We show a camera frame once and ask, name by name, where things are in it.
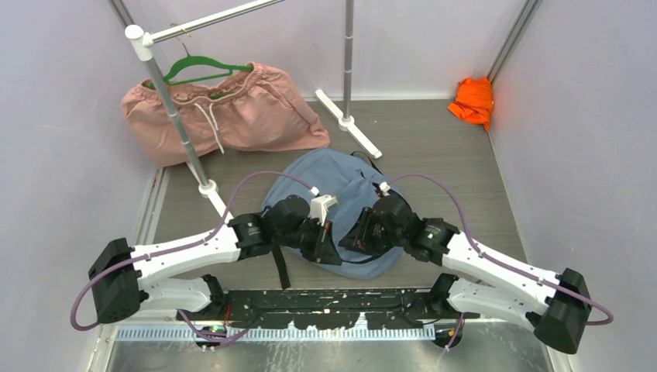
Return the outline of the blue backpack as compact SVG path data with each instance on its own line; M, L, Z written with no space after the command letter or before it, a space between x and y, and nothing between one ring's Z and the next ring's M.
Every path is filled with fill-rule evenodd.
M337 206L329 209L328 220L333 223L332 238L338 243L355 225L365 207L378 200L377 185L387 178L370 160L354 153L347 154L329 148L307 152L288 165L283 172L317 187L321 195L336 197ZM336 247L343 259L339 266L322 264L320 267L343 277L372 280L388 271L402 255L395 247L383 256L370 255Z

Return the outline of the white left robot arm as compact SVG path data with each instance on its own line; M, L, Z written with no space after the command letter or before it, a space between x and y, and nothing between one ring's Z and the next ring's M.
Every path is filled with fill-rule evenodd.
M226 300L218 279L178 275L212 264L229 264L272 254L282 288L289 288L282 247L312 263L342 264L332 239L329 209L338 201L320 195L306 201L292 195L262 212L238 215L211 230L170 242L130 246L126 239L107 244L88 276L97 321L121 322L140 311L184 310L218 319Z

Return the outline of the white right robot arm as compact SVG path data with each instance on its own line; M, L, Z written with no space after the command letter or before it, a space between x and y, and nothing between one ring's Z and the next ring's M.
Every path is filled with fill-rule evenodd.
M439 318L455 312L489 315L532 331L559 352L579 349L592 306L585 278L576 270L558 274L479 246L442 218L418 217L403 198L393 195L364 208L339 245L371 256L401 247L418 261L483 280L475 284L441 274L429 299Z

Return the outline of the orange cloth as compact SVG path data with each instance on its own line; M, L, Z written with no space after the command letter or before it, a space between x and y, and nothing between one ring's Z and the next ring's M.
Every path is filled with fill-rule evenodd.
M488 133L494 111L494 96L489 79L467 77L461 80L454 101L447 106L447 109L457 119L482 126Z

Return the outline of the green clothes hanger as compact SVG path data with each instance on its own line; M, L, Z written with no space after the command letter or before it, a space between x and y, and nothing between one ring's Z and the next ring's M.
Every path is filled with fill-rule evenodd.
M184 41L179 39L178 42L184 52L182 57L174 61L168 70L159 69L162 83L170 88L228 78L239 72L250 73L254 70L251 64L227 64L192 53Z

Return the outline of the metal clothes rack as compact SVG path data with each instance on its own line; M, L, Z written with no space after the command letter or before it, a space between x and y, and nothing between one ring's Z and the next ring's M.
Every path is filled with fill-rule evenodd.
M196 151L185 131L181 121L178 108L170 97L169 87L170 80L175 78L180 72L188 67L208 66L226 70L226 75L233 71L245 71L247 67L239 65L224 64L208 57L193 56L189 53L174 63L167 75L162 75L161 69L157 64L151 48L163 41L171 40L178 36L183 36L191 31L203 29L205 27L224 22L245 14L255 12L256 10L265 9L274 5L275 1L251 1L243 5L216 12L211 15L201 17L180 25L173 25L165 30L155 33L147 33L141 26L128 25L125 28L125 37L132 45L138 59L145 64L150 74L150 80L157 92L160 100L166 110L168 119L177 130L181 144L187 154L187 166L198 182L199 193L202 197L208 199L218 214L223 214L229 210L218 193L218 185L211 180L205 173L203 166L198 158ZM383 153L377 146L367 138L367 136L357 127L355 119L351 115L352 88L353 88L353 31L355 23L355 2L345 2L345 32L344 32L344 68L343 68L343 90L342 90L342 107L338 107L323 90L315 91L315 97L320 101L322 106L331 113L337 121L338 127L348 133L362 148L366 155L373 159L379 159Z

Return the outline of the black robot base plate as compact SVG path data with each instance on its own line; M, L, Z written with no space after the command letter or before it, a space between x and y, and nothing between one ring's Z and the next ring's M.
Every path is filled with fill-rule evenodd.
M236 328L258 326L306 330L353 329L364 317L368 330L418 329L459 313L421 289L235 290L198 312L191 321L226 321Z

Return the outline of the pink drawstring shorts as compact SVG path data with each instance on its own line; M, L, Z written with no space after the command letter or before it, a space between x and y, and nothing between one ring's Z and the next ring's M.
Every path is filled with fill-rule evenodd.
M198 155L215 150L287 151L331 143L318 114L284 71L253 63L216 86L168 88ZM156 167L182 164L188 156L157 91L144 81L121 102L127 126Z

